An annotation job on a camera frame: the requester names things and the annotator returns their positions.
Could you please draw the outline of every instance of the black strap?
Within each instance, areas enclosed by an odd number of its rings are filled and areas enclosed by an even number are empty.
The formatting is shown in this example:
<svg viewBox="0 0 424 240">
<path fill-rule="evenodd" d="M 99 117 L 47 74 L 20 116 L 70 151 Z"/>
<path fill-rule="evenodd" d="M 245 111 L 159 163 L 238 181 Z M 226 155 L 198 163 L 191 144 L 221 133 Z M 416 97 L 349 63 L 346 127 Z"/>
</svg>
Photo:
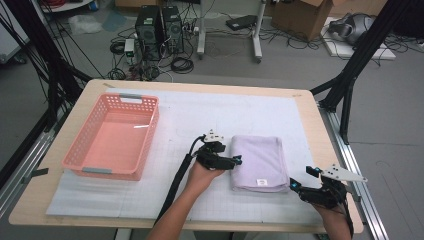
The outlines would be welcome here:
<svg viewBox="0 0 424 240">
<path fill-rule="evenodd" d="M 49 173 L 48 168 L 34 170 L 29 174 L 29 176 L 23 177 L 22 180 L 21 180 L 21 183 L 28 184 L 33 177 L 45 175 L 45 174 L 48 174 L 48 173 Z"/>
<path fill-rule="evenodd" d="M 347 206 L 346 201 L 343 202 L 343 207 L 345 208 L 345 211 L 346 211 L 346 221 L 347 221 L 347 225 L 349 226 L 350 237 L 353 238 L 353 222 L 352 222 L 352 218 L 350 217 L 349 208 Z"/>
<path fill-rule="evenodd" d="M 162 209 L 160 210 L 160 213 L 155 221 L 156 223 L 159 221 L 159 219 L 162 217 L 163 214 L 168 210 L 168 208 L 172 205 L 175 199 L 175 195 L 177 194 L 178 187 L 180 186 L 181 180 L 184 177 L 184 174 L 187 172 L 188 167 L 190 166 L 191 160 L 193 157 L 190 154 L 186 154 L 184 157 L 183 162 L 181 163 L 180 168 L 178 169 L 177 173 L 175 174 L 174 180 L 172 181 L 171 187 L 169 188 L 168 195 L 166 196 L 165 202 L 163 203 Z"/>
</svg>

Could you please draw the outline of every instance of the table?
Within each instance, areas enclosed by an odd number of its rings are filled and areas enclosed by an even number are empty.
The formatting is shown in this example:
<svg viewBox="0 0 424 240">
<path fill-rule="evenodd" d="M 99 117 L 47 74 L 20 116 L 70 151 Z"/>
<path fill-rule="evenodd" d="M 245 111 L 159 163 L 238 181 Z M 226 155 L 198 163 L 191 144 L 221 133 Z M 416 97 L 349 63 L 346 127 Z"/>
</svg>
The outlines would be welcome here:
<svg viewBox="0 0 424 240">
<path fill-rule="evenodd" d="M 337 157 L 328 137 L 320 113 L 312 94 L 307 90 L 272 89 L 257 87 L 237 87 L 218 85 L 197 85 L 154 82 L 126 82 L 113 80 L 92 80 L 84 89 L 74 109 L 68 116 L 62 129 L 51 145 L 39 168 L 49 168 L 47 175 L 31 180 L 25 192 L 13 209 L 9 221 L 18 225 L 38 226 L 96 226 L 115 228 L 151 228 L 153 220 L 127 218 L 94 218 L 94 217 L 60 217 L 47 216 L 47 207 L 56 191 L 63 173 L 61 159 L 72 144 L 78 130 L 91 110 L 99 94 L 108 88 L 149 89 L 163 91 L 192 91 L 204 93 L 228 93 L 241 95 L 275 96 L 293 98 L 298 106 L 308 144 L 314 162 L 318 166 L 337 163 Z M 362 221 L 349 196 L 349 206 L 355 232 L 362 232 Z M 324 232 L 322 225 L 295 224 L 261 224 L 261 223 L 228 223 L 191 221 L 184 225 L 185 229 L 216 231 L 281 231 L 281 232 Z"/>
</svg>

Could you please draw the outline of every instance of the black metal pole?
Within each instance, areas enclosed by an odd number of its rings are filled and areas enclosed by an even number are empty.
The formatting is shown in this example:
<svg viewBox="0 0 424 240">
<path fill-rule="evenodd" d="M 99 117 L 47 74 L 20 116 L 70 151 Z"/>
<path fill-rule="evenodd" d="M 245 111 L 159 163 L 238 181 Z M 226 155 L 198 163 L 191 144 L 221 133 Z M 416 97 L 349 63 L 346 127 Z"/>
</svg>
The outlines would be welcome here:
<svg viewBox="0 0 424 240">
<path fill-rule="evenodd" d="M 311 90 L 316 95 L 330 89 L 327 96 L 320 101 L 321 107 L 327 111 L 336 111 L 337 105 L 344 98 L 340 134 L 345 144 L 349 144 L 347 133 L 355 81 L 414 1 L 416 0 L 388 0 L 343 71 L 335 79 Z"/>
<path fill-rule="evenodd" d="M 82 92 L 75 77 L 87 82 L 92 78 L 81 71 L 69 66 L 69 63 L 63 60 L 62 55 L 53 42 L 44 24 L 41 22 L 34 3 L 31 0 L 4 0 L 10 12 L 18 21 L 31 43 L 35 46 L 38 54 L 44 62 L 38 58 L 33 59 L 27 46 L 23 44 L 21 38 L 14 31 L 6 20 L 0 19 L 0 24 L 10 33 L 16 42 L 27 51 L 37 74 L 49 83 L 47 111 L 43 114 L 35 127 L 25 138 L 13 156 L 0 171 L 0 189 L 7 183 L 9 177 L 19 166 L 22 159 L 32 147 L 40 133 L 48 130 L 57 121 L 57 109 L 63 104 L 63 101 L 76 101 Z"/>
</svg>

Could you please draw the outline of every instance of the cardboard box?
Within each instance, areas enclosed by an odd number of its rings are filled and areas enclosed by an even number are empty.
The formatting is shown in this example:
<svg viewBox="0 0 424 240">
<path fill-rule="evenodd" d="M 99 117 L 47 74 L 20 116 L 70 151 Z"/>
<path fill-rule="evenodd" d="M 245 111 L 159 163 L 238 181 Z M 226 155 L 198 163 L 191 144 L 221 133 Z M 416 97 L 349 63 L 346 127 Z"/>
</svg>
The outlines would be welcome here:
<svg viewBox="0 0 424 240">
<path fill-rule="evenodd" d="M 333 7 L 330 12 L 332 17 L 343 17 L 346 13 L 365 13 L 378 16 L 387 0 L 347 0 L 343 4 Z"/>
<path fill-rule="evenodd" d="M 311 41 L 318 37 L 333 6 L 345 0 L 295 0 L 276 4 L 271 25 L 291 35 Z"/>
<path fill-rule="evenodd" d="M 162 0 L 115 0 L 115 6 L 122 9 L 139 10 L 143 5 L 162 6 Z"/>
</svg>

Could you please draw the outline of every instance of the pink plastic basket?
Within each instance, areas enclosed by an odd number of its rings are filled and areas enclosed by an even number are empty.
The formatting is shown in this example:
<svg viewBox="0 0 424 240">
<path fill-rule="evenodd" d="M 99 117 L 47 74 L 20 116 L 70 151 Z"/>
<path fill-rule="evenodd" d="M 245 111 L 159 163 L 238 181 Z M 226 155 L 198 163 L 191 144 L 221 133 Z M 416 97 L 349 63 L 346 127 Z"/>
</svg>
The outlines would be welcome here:
<svg viewBox="0 0 424 240">
<path fill-rule="evenodd" d="M 158 104 L 153 96 L 102 94 L 63 167 L 80 176 L 140 180 L 159 120 Z"/>
</svg>

